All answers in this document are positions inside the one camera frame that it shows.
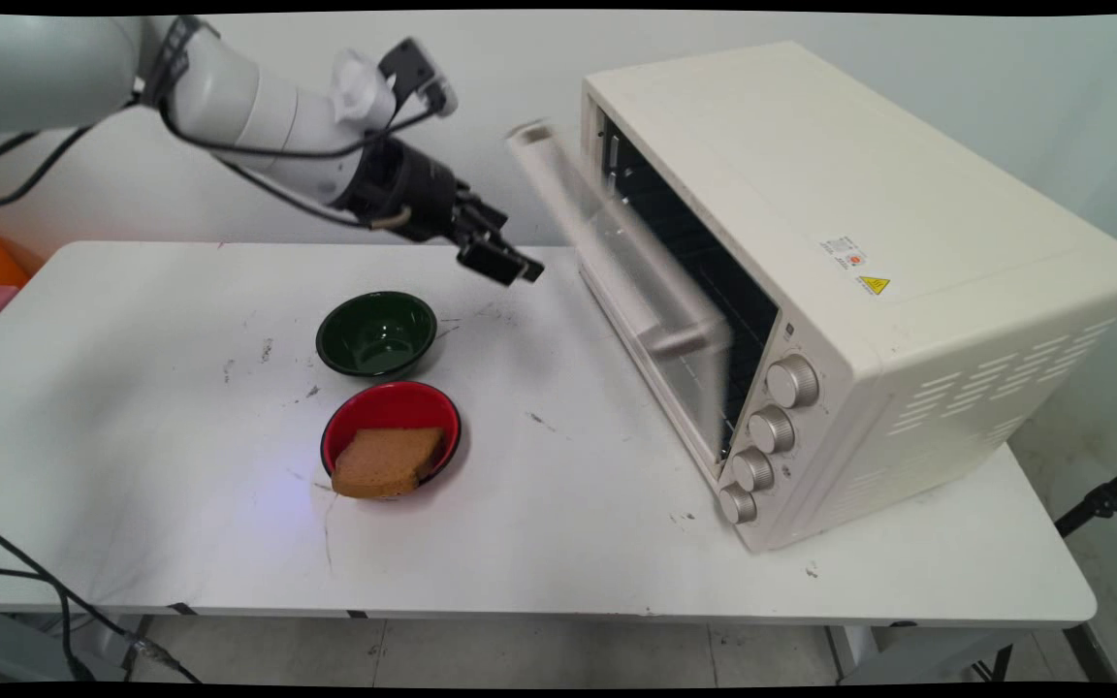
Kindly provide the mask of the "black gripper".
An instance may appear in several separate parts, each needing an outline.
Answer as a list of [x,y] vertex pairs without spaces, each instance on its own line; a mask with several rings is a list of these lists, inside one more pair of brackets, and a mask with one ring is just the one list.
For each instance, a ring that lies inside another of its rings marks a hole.
[[535,283],[544,272],[544,265],[502,235],[508,216],[464,191],[468,185],[451,168],[400,138],[381,138],[360,154],[347,187],[335,198],[337,211],[408,241],[451,236],[457,261],[502,286]]

